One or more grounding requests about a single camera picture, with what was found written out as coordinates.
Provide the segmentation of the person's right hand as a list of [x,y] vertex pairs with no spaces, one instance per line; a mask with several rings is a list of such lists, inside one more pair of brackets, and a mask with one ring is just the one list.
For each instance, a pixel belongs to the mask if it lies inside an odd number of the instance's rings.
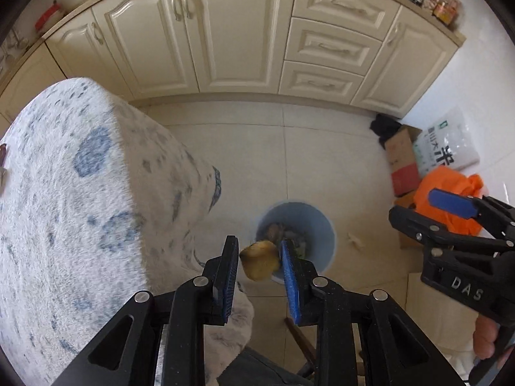
[[490,318],[477,316],[473,333],[473,349],[476,356],[485,360],[491,358],[495,352],[495,340],[499,335],[499,326]]

